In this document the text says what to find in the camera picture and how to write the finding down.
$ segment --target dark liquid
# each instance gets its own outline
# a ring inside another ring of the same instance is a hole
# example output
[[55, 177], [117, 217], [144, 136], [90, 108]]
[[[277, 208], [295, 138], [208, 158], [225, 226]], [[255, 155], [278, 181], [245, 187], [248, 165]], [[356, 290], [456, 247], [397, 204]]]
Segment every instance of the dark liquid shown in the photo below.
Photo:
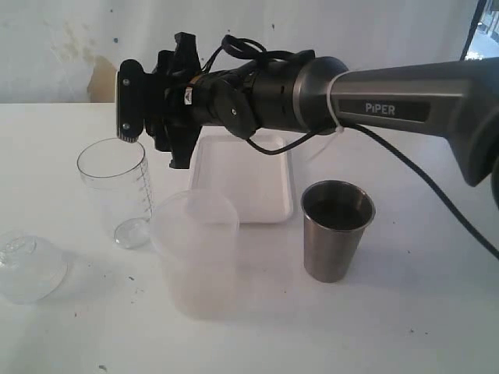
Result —
[[349, 205], [338, 204], [334, 200], [315, 203], [307, 213], [318, 224], [336, 230], [352, 230], [366, 223], [360, 212]]

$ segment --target piper logo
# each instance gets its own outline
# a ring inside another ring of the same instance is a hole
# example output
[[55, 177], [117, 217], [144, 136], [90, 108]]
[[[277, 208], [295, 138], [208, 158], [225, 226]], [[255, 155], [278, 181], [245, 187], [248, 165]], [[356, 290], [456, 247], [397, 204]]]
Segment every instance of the piper logo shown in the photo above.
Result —
[[389, 104], [366, 103], [366, 113], [370, 115], [390, 115], [395, 117], [395, 106]]

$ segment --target metal tumbler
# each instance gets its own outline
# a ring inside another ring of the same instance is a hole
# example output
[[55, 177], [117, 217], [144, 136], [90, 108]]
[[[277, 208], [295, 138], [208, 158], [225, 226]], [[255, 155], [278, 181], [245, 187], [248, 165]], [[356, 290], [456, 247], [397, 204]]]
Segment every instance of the metal tumbler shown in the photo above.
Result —
[[303, 193], [302, 209], [306, 271], [320, 282], [341, 280], [374, 218], [373, 201], [356, 185], [322, 181]]

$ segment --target white plastic tray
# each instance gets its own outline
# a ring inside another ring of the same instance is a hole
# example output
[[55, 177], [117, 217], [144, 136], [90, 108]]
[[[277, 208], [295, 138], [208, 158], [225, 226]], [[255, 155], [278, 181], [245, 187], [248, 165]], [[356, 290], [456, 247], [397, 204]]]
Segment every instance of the white plastic tray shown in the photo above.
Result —
[[[269, 150], [285, 141], [276, 135], [252, 140]], [[200, 139], [190, 175], [191, 189], [217, 190], [231, 200], [241, 223], [278, 223], [293, 213], [288, 156], [267, 156], [232, 135]]]

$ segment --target white wall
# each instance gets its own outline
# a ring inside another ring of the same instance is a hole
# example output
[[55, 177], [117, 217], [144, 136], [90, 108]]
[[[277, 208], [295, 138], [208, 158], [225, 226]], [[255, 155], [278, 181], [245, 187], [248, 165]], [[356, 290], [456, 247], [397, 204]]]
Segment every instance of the white wall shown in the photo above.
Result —
[[[114, 67], [135, 58], [152, 69], [179, 31], [198, 35], [204, 58], [230, 30], [268, 48], [314, 48], [351, 69], [454, 60], [475, 7], [475, 0], [2, 0], [0, 102], [88, 101], [93, 74], [92, 100], [106, 101]], [[237, 63], [221, 58], [215, 68]]]

